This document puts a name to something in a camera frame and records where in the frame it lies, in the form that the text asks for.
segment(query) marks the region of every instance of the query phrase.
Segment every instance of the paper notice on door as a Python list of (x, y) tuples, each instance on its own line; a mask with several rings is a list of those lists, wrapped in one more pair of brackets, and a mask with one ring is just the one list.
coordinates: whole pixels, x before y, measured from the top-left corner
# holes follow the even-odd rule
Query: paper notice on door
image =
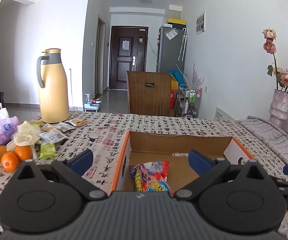
[(129, 50), (130, 49), (130, 42), (129, 41), (123, 41), (122, 49)]
[(166, 36), (171, 40), (173, 39), (178, 33), (175, 30), (171, 30), (169, 33), (166, 33)]

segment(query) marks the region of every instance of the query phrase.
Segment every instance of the gray thermos handle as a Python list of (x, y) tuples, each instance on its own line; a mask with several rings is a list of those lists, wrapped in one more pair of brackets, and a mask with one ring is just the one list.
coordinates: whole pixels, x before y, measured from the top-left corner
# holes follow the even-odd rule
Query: gray thermos handle
[(44, 84), (42, 77), (41, 77), (41, 62), (42, 62), (42, 60), (46, 60), (48, 58), (49, 58), (49, 56), (40, 56), (37, 59), (37, 80), (38, 80), (38, 84), (40, 85), (41, 88), (45, 87), (45, 84)]

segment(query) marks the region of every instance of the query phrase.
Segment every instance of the green snack packet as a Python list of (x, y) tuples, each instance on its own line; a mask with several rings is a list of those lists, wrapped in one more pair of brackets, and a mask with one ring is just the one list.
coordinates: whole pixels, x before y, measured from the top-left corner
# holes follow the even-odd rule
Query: green snack packet
[(41, 121), (30, 121), (30, 124), (37, 124), (39, 128), (42, 127), (42, 122)]
[(41, 145), (39, 159), (53, 158), (56, 156), (58, 156), (58, 154), (56, 153), (54, 144), (45, 143)]

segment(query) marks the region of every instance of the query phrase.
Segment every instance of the chair backrest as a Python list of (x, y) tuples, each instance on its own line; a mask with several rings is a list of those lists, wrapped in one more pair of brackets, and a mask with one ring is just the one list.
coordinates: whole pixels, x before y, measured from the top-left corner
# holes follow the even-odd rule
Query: chair backrest
[(129, 113), (169, 116), (171, 87), (170, 74), (127, 71)]

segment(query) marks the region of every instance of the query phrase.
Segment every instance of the refrigerator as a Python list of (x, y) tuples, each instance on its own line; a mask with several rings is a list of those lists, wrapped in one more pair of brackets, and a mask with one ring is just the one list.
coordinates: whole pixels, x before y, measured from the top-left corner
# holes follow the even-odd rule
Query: refrigerator
[(156, 72), (167, 73), (170, 70), (184, 71), (185, 57), (182, 61), (183, 52), (180, 59), (178, 60), (179, 52), (182, 46), (182, 40), (184, 31), (177, 30), (178, 35), (176, 35), (171, 40), (166, 36), (172, 28), (161, 26), (159, 29), (159, 40), (158, 40), (158, 52), (157, 52), (157, 64)]

